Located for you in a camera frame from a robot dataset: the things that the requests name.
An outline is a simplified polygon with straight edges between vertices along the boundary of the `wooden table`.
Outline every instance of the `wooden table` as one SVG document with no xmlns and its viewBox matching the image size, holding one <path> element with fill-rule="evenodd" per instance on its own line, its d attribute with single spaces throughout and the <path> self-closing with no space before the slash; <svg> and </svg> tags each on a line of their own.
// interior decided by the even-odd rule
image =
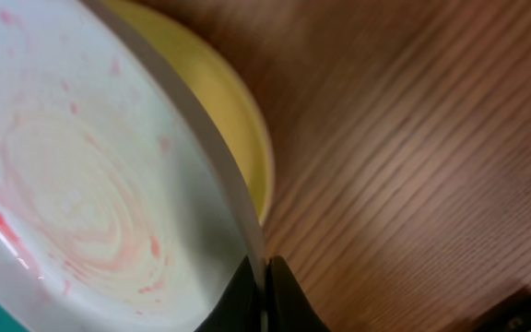
<svg viewBox="0 0 531 332">
<path fill-rule="evenodd" d="M 270 253 L 334 331 L 449 331 L 531 287 L 531 0 L 146 0 L 277 158 Z"/>
</svg>

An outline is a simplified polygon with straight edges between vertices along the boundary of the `yellow plate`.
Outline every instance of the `yellow plate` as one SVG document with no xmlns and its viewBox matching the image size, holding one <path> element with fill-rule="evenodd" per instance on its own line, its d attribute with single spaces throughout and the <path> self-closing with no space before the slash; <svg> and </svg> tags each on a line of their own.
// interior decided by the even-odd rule
<svg viewBox="0 0 531 332">
<path fill-rule="evenodd" d="M 104 3 L 165 57 L 204 106 L 224 137 L 264 224 L 274 189 L 274 158 L 257 105 L 241 79 L 190 30 L 144 6 Z"/>
</svg>

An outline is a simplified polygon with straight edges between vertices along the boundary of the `white plate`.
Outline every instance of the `white plate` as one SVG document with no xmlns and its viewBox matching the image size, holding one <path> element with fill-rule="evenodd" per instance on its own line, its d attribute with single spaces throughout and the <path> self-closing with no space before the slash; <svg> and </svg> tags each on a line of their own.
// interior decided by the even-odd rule
<svg viewBox="0 0 531 332">
<path fill-rule="evenodd" d="M 190 91 L 88 6 L 0 0 L 0 304 L 35 331 L 190 331 L 246 255 L 261 274 L 253 206 Z"/>
</svg>

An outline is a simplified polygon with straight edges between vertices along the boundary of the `red stain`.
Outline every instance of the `red stain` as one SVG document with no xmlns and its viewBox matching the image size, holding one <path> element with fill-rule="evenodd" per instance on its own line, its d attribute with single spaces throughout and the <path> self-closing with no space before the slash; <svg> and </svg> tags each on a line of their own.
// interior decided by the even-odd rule
<svg viewBox="0 0 531 332">
<path fill-rule="evenodd" d="M 150 291 L 153 291 L 150 287 L 145 287 L 145 288 L 142 288 L 140 290 L 138 290 L 138 293 L 139 294 L 144 294 L 146 292 L 150 292 Z"/>
<path fill-rule="evenodd" d="M 0 232 L 2 232 L 5 237 L 14 243 L 19 243 L 18 236 L 12 231 L 12 229 L 7 225 L 4 215 L 0 212 Z"/>
<path fill-rule="evenodd" d="M 122 68 L 120 67 L 120 60 L 115 57 L 112 59 L 112 64 L 110 65 L 110 75 L 118 77 L 120 76 L 120 73 L 122 73 Z"/>
<path fill-rule="evenodd" d="M 67 280 L 65 280 L 65 288 L 63 289 L 63 295 L 66 296 L 69 293 L 69 289 L 71 288 L 71 283 Z"/>
<path fill-rule="evenodd" d="M 20 126 L 22 122 L 21 117 L 18 113 L 14 113 L 14 126 Z"/>
<path fill-rule="evenodd" d="M 94 146 L 95 148 L 100 148 L 98 141 L 95 138 L 93 138 L 90 134 L 87 134 L 85 136 L 85 140 L 88 141 L 88 143 Z"/>
<path fill-rule="evenodd" d="M 16 15 L 10 13 L 7 9 L 0 9 L 0 21 L 1 23 L 7 25 L 8 27 L 18 27 L 22 26 L 22 21 Z"/>
<path fill-rule="evenodd" d="M 141 94 L 140 94 L 140 91 L 136 88 L 132 88 L 132 93 L 133 93 L 133 99 L 135 101 L 140 101 L 141 99 Z"/>
<path fill-rule="evenodd" d="M 161 255 L 159 241 L 157 241 L 157 238 L 155 236 L 151 236 L 151 253 L 155 258 L 159 258 L 159 255 Z"/>
<path fill-rule="evenodd" d="M 85 274 L 85 272 L 83 272 L 81 269 L 79 269 L 78 267 L 76 267 L 73 263 L 65 260 L 64 261 L 64 264 L 63 264 L 63 268 L 65 270 L 68 270 L 69 268 L 73 269 L 73 271 L 75 271 L 75 273 L 77 274 L 77 276 L 81 277 L 81 278 L 86 278 L 87 275 Z"/>
<path fill-rule="evenodd" d="M 72 274 L 73 278 L 75 278 L 76 280 L 80 281 L 81 283 L 83 284 L 88 284 L 86 281 L 85 281 L 85 277 L 80 277 L 79 275 L 77 274 Z"/>
<path fill-rule="evenodd" d="M 69 92 L 70 90 L 69 84 L 64 79 L 61 80 L 61 87 L 63 87 L 64 92 Z"/>
<path fill-rule="evenodd" d="M 71 113 L 72 114 L 77 114 L 79 112 L 79 107 L 77 106 L 77 104 L 73 101 L 71 102 Z"/>
<path fill-rule="evenodd" d="M 160 281 L 157 281 L 153 284 L 153 289 L 154 290 L 160 290 L 162 289 L 163 287 L 165 286 L 165 282 L 163 282 L 163 280 L 160 280 Z"/>
<path fill-rule="evenodd" d="M 171 142 L 167 137 L 161 136 L 159 137 L 159 146 L 161 148 L 161 152 L 163 154 L 167 154 L 171 149 Z"/>
</svg>

